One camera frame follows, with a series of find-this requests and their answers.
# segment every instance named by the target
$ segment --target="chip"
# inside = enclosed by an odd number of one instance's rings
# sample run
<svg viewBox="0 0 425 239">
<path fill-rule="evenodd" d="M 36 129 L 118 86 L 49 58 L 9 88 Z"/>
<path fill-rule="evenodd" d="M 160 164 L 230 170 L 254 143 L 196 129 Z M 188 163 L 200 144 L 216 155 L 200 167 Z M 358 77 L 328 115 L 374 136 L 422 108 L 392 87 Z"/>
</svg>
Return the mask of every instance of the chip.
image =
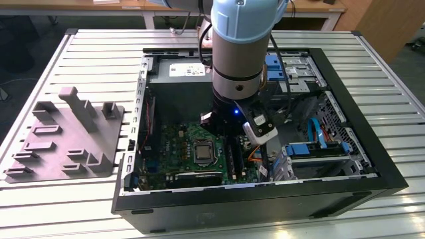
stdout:
<svg viewBox="0 0 425 239">
<path fill-rule="evenodd" d="M 194 147 L 194 158 L 193 162 L 205 167 L 213 162 L 213 142 L 212 141 L 197 141 L 193 143 Z"/>
<path fill-rule="evenodd" d="M 197 158 L 198 159 L 205 159 L 210 158 L 210 147 L 208 145 L 205 146 L 197 146 Z"/>
</svg>

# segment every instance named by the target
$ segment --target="black cable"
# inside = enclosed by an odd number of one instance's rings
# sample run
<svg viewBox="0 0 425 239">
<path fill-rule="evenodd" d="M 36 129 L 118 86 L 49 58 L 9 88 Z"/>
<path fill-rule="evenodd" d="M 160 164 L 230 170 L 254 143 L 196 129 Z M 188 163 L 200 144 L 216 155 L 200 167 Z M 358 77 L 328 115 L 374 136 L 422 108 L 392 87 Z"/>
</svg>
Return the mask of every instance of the black cable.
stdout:
<svg viewBox="0 0 425 239">
<path fill-rule="evenodd" d="M 204 60 L 204 56 L 202 56 L 202 41 L 204 41 L 205 35 L 206 35 L 208 31 L 210 30 L 212 26 L 213 25 L 209 24 L 208 27 L 205 28 L 204 32 L 201 33 L 200 43 L 198 43 L 200 61 L 208 67 L 210 67 L 210 65 L 208 65 L 208 62 Z"/>
<path fill-rule="evenodd" d="M 296 15 L 296 12 L 297 12 L 297 8 L 294 7 L 294 3 L 293 3 L 293 0 L 290 0 L 290 3 L 292 3 L 292 17 L 294 17 L 294 15 Z"/>
<path fill-rule="evenodd" d="M 266 176 L 260 173 L 260 181 L 268 182 L 270 180 L 270 170 L 269 170 L 269 163 L 268 163 L 268 155 L 266 155 L 266 144 L 260 146 L 261 152 L 261 165 L 266 170 Z"/>
<path fill-rule="evenodd" d="M 272 40 L 272 44 L 274 47 L 274 51 L 276 51 L 276 55 L 277 55 L 277 60 L 280 63 L 280 68 L 281 68 L 281 72 L 284 74 L 284 78 L 285 78 L 285 85 L 286 85 L 286 93 L 288 93 L 288 109 L 290 109 L 290 102 L 292 102 L 292 95 L 290 95 L 290 86 L 289 86 L 289 77 L 286 74 L 286 70 L 285 70 L 285 64 L 284 64 L 284 60 L 281 59 L 281 54 L 280 54 L 280 50 L 273 38 L 273 35 L 270 34 L 270 40 Z"/>
</svg>

